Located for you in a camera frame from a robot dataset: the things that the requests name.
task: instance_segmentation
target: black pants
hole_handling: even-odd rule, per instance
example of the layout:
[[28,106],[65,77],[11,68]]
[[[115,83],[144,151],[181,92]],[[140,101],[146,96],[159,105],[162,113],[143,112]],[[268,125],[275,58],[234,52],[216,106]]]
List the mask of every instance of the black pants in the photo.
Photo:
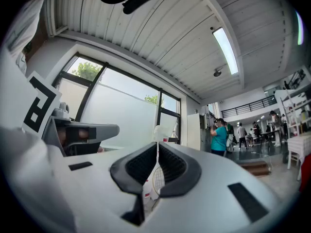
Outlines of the black pants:
[[288,130],[287,130],[287,123],[283,124],[283,130],[284,130],[284,134],[288,135]]
[[241,148],[242,142],[244,142],[244,145],[245,145],[245,147],[247,148],[247,144],[246,144],[245,137],[242,137],[242,138],[239,139],[239,148]]
[[213,154],[220,155],[220,156],[224,156],[225,151],[217,151],[217,150],[212,150],[212,153],[213,153]]

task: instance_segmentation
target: tree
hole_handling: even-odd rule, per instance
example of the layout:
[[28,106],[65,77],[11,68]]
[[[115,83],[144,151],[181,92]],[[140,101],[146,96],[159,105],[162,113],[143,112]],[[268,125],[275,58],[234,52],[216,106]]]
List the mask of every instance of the tree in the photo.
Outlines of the tree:
[[[150,97],[149,95],[146,95],[145,100],[156,104],[157,103],[157,95],[152,96],[152,97]],[[162,100],[161,100],[161,106],[163,106],[163,104],[164,104],[164,98],[162,98]]]
[[92,65],[90,62],[80,63],[77,70],[73,70],[72,74],[81,78],[93,81],[102,67]]

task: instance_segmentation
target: black slot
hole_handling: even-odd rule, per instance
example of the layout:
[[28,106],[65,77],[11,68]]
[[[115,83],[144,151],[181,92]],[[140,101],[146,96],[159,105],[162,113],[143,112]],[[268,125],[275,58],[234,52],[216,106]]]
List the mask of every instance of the black slot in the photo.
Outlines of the black slot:
[[92,166],[92,165],[93,164],[91,162],[87,161],[87,162],[81,162],[81,163],[69,165],[69,168],[71,171],[75,171],[75,170],[82,169],[82,168]]
[[241,183],[228,185],[248,218],[255,222],[268,214],[268,211],[259,203],[259,201],[245,188]]

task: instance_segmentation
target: person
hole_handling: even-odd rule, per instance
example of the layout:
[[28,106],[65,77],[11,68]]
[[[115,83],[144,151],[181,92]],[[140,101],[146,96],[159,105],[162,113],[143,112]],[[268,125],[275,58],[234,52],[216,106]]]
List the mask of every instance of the person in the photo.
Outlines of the person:
[[290,90],[290,86],[286,83],[286,80],[284,80],[284,87],[285,89]]
[[212,135],[211,152],[223,156],[226,151],[227,130],[225,129],[225,121],[222,118],[216,119],[217,129],[212,126],[210,134]]
[[266,128],[266,133],[271,132],[271,127],[270,127],[270,123],[268,123],[267,128]]
[[[66,132],[66,129],[65,128],[57,129],[57,135],[58,135],[60,144],[62,145],[62,147],[65,147],[66,144],[67,144],[67,132]],[[88,140],[88,137],[89,137],[88,131],[86,131],[84,129],[79,129],[78,135],[79,135],[78,137],[81,140]],[[98,149],[97,149],[97,153],[102,153],[102,152],[104,152],[104,149],[101,146],[99,146]]]
[[253,122],[253,130],[254,130],[256,137],[259,137],[260,131],[259,131],[259,126],[256,122]]
[[272,125],[274,125],[275,130],[277,131],[275,132],[276,143],[274,146],[279,147],[281,146],[280,134],[279,134],[279,131],[281,130],[281,120],[274,111],[271,111],[269,115],[272,116]]
[[[26,61],[23,52],[37,30],[39,14],[44,0],[28,0],[16,16],[4,39],[5,46],[16,66],[26,74]],[[101,0],[105,3],[119,3],[124,0]]]
[[250,134],[251,134],[251,136],[252,136],[253,138],[255,138],[255,137],[256,137],[256,136],[255,136],[255,132],[254,132],[254,130],[253,130],[253,129],[251,129]]
[[226,128],[228,130],[228,134],[233,134],[233,127],[230,123],[225,122]]
[[284,131],[284,136],[288,135],[288,130],[287,130],[287,120],[286,120],[286,116],[283,114],[281,117],[281,121],[283,123],[283,131]]
[[241,150],[241,144],[242,142],[244,143],[246,149],[247,149],[247,144],[245,140],[245,128],[242,126],[242,123],[240,122],[240,126],[238,128],[238,135],[239,135],[239,150]]

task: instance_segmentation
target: woman in teal shirt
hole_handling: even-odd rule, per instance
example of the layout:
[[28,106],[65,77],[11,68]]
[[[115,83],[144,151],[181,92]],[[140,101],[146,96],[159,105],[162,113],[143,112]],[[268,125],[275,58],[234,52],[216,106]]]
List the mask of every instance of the woman in teal shirt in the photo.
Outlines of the woman in teal shirt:
[[226,151],[227,130],[225,129],[225,121],[222,118],[217,119],[217,129],[210,129],[213,136],[211,150],[212,153],[223,156]]

